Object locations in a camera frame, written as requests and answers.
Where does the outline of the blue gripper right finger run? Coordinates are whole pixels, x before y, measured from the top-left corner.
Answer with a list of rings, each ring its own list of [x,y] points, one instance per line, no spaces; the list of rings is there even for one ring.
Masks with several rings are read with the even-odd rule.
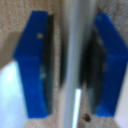
[[[98,117],[114,117],[128,65],[128,47],[106,13],[96,15],[85,56],[91,113]]]

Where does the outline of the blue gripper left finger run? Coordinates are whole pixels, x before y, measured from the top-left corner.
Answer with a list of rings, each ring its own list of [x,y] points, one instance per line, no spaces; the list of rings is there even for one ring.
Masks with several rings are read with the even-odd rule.
[[[0,50],[0,128],[23,128],[53,112],[53,20],[33,11]]]

